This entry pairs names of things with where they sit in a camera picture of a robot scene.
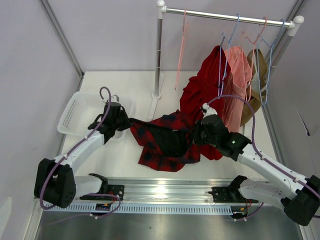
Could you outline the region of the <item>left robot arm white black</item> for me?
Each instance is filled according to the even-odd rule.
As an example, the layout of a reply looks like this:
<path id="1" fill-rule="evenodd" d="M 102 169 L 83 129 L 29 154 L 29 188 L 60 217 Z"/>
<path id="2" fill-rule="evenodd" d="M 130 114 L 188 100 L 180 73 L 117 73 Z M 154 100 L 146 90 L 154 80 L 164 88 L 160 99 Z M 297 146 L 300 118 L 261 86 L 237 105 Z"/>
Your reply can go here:
<path id="1" fill-rule="evenodd" d="M 131 122 L 124 107 L 116 101 L 108 101 L 103 113 L 88 126 L 83 139 L 74 144 L 67 153 L 40 161 L 34 196 L 60 208 L 68 207 L 75 198 L 105 199 L 109 193 L 106 177 L 97 173 L 87 176 L 74 174 L 88 157 L 105 145 L 116 132 L 122 132 L 130 126 Z"/>

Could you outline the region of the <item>red navy plaid skirt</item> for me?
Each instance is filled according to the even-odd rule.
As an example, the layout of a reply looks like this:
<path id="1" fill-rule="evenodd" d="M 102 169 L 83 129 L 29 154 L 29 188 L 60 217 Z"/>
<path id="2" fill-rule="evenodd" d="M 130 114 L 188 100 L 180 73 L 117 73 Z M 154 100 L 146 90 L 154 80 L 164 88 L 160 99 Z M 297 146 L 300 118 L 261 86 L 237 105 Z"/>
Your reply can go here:
<path id="1" fill-rule="evenodd" d="M 141 147 L 138 163 L 155 171 L 178 172 L 201 160 L 193 144 L 195 123 L 179 110 L 150 122 L 131 118 L 130 131 Z"/>

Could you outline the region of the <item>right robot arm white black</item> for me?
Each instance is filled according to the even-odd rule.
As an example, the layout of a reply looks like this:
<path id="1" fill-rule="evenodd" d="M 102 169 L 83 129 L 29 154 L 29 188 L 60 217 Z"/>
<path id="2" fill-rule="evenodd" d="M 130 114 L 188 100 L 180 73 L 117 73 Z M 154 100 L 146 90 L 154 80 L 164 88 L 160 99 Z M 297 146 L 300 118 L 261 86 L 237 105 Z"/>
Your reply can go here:
<path id="1" fill-rule="evenodd" d="M 193 142 L 215 147 L 224 157 L 251 168 L 268 180 L 268 183 L 261 183 L 237 176 L 228 189 L 232 201 L 245 198 L 272 205 L 301 226 L 307 226 L 317 217 L 320 179 L 315 175 L 306 177 L 268 159 L 249 138 L 229 132 L 217 114 L 207 114 L 196 122 Z"/>

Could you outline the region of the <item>pink wire hanger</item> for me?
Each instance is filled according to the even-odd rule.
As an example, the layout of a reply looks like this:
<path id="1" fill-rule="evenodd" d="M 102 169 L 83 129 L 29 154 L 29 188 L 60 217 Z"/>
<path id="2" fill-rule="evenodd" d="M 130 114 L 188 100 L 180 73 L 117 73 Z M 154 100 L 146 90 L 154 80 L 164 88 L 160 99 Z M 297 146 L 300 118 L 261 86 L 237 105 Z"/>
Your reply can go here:
<path id="1" fill-rule="evenodd" d="M 180 72 L 181 72 L 183 56 L 184 56 L 184 49 L 185 49 L 187 33 L 188 33 L 188 29 L 189 29 L 189 22 L 186 21 L 186 16 L 187 16 L 187 10 L 185 9 L 184 13 L 183 13 L 182 37 L 181 37 L 179 59 L 178 59 L 176 79 L 175 79 L 175 85 L 174 85 L 175 90 L 177 89 L 178 83 L 179 83 Z"/>

